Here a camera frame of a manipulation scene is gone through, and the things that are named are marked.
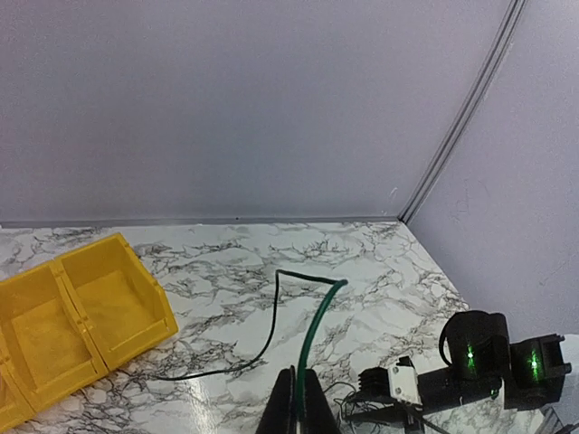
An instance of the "white wall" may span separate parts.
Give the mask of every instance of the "white wall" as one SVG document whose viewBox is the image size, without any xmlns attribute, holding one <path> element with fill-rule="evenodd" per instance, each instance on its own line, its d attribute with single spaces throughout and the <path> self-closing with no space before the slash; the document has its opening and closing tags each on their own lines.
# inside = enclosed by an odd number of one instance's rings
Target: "white wall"
<svg viewBox="0 0 579 434">
<path fill-rule="evenodd" d="M 0 3 L 0 222 L 395 216 L 508 0 Z"/>
<path fill-rule="evenodd" d="M 516 338 L 579 333 L 579 2 L 529 2 L 411 228 Z"/>
</svg>

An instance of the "yellow plastic bin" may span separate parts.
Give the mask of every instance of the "yellow plastic bin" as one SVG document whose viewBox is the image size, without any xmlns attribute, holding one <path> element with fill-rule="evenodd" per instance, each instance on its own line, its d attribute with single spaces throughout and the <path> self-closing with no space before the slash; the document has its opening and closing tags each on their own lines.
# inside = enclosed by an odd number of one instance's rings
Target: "yellow plastic bin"
<svg viewBox="0 0 579 434">
<path fill-rule="evenodd" d="M 48 262 L 0 282 L 0 354 L 35 411 L 107 374 L 58 270 Z"/>
<path fill-rule="evenodd" d="M 165 291 L 120 234 L 55 260 L 112 371 L 177 332 Z"/>
<path fill-rule="evenodd" d="M 20 425 L 34 415 L 20 393 L 0 355 L 0 432 Z"/>
</svg>

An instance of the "marble countertop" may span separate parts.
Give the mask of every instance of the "marble countertop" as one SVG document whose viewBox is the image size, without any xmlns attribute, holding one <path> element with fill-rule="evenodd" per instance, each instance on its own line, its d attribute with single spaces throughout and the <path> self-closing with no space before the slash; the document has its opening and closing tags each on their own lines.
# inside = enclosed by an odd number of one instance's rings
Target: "marble countertop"
<svg viewBox="0 0 579 434">
<path fill-rule="evenodd" d="M 403 355 L 419 373 L 442 367 L 440 331 L 468 308 L 401 223 L 2 230 L 0 279 L 117 231 L 165 288 L 179 333 L 10 434 L 253 434 L 278 372 L 297 364 L 324 285 L 282 277 L 275 336 L 254 368 L 186 382 L 151 374 L 221 369 L 256 355 L 270 330 L 275 269 L 349 280 L 309 356 L 323 387 L 357 384 L 364 369 Z M 328 401 L 347 392 L 335 387 Z M 429 418 L 451 433 L 480 434 L 532 433 L 543 419 L 502 410 L 500 399 Z"/>
</svg>

